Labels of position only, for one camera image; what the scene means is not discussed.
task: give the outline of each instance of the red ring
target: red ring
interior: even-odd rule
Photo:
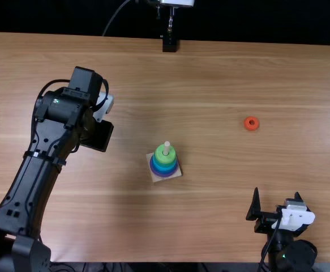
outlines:
[[[256,130],[259,127],[259,120],[254,116],[246,117],[244,120],[244,127],[247,130]]]

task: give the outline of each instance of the wooden table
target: wooden table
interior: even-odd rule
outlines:
[[[29,144],[35,98],[76,65],[115,96],[105,154],[68,157],[42,224],[52,261],[258,262],[245,221],[299,191],[301,236],[330,262],[330,46],[0,33],[0,201]],[[257,116],[249,132],[242,121]],[[183,177],[152,184],[145,155],[169,140]]]

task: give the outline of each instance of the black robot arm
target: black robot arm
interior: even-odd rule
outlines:
[[[102,83],[106,96],[97,105]],[[29,148],[0,204],[0,272],[49,271],[50,249],[38,241],[45,206],[73,150],[83,145],[106,151],[113,125],[97,122],[93,113],[107,95],[100,75],[76,67],[68,87],[38,97]]]
[[[278,205],[275,212],[261,211],[259,192],[255,188],[246,220],[256,220],[254,232],[267,235],[257,272],[266,271],[263,265],[267,254],[271,272],[311,272],[317,248],[311,242],[294,241],[294,238],[302,234],[314,219],[314,213],[298,192],[294,198],[287,198],[283,206]]]

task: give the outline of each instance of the wooden base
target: wooden base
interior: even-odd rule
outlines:
[[[146,158],[147,158],[148,169],[149,169],[149,172],[151,173],[151,177],[152,177],[153,182],[158,182],[158,181],[161,181],[161,180],[169,180],[169,179],[173,179],[174,177],[181,177],[182,176],[180,165],[178,166],[176,172],[173,173],[171,176],[159,177],[156,174],[154,174],[151,170],[151,167],[149,166],[149,162],[151,160],[152,155],[153,155],[153,153],[146,154]]]

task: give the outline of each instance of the light green ring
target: light green ring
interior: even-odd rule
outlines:
[[[176,151],[170,146],[170,152],[167,156],[165,156],[162,152],[164,151],[165,145],[162,144],[158,148],[156,148],[155,156],[156,160],[161,164],[171,164],[176,160]]]

